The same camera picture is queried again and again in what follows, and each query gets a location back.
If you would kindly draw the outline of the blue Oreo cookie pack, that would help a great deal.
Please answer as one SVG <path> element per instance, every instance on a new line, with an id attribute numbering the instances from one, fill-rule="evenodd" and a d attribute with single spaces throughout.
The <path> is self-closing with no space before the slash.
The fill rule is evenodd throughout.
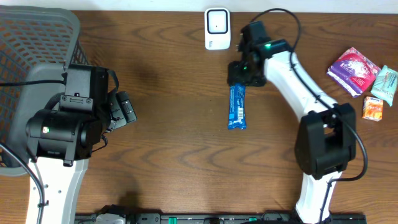
<path id="1" fill-rule="evenodd" d="M 229 88 L 228 129 L 246 129 L 246 114 L 244 110 L 246 87 L 235 84 Z"/>

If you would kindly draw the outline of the pink purple liners pack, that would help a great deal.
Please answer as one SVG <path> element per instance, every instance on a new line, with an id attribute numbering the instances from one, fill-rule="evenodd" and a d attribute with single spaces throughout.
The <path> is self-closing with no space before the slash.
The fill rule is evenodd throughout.
<path id="1" fill-rule="evenodd" d="M 368 89 L 380 71 L 380 67 L 351 47 L 328 68 L 326 74 L 356 98 Z"/>

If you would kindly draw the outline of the small orange box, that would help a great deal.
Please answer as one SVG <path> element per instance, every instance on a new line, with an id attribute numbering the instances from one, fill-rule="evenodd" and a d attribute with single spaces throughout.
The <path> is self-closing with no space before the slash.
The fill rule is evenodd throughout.
<path id="1" fill-rule="evenodd" d="M 380 121 L 382 119 L 383 104 L 384 101 L 379 98 L 366 96 L 363 105 L 363 119 Z"/>

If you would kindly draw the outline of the green tissue wipes pack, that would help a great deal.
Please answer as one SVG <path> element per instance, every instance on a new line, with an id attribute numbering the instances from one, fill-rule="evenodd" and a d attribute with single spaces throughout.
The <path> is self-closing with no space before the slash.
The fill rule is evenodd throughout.
<path id="1" fill-rule="evenodd" d="M 384 65 L 374 81 L 371 94 L 392 106 L 396 89 L 397 72 Z"/>

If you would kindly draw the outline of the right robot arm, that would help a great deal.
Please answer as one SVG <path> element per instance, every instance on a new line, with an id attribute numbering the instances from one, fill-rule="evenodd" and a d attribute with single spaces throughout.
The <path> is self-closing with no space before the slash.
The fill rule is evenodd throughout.
<path id="1" fill-rule="evenodd" d="M 241 59 L 228 65 L 229 117 L 235 123 L 244 121 L 247 86 L 270 82 L 279 90 L 299 121 L 294 152 L 303 182 L 295 211 L 303 223 L 323 223 L 330 217 L 335 180 L 356 155 L 355 138 L 349 131 L 356 124 L 355 111 L 328 96 L 302 67 L 289 43 L 271 39 L 261 21 L 241 29 L 238 50 Z"/>

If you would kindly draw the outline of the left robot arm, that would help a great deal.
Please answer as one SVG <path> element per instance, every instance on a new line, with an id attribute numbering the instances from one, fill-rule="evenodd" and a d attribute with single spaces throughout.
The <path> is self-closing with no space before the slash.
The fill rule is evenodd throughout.
<path id="1" fill-rule="evenodd" d="M 96 98 L 58 93 L 27 122 L 29 168 L 38 206 L 29 205 L 26 222 L 73 223 L 88 162 L 106 134 L 136 120 L 129 95 L 112 91 Z"/>

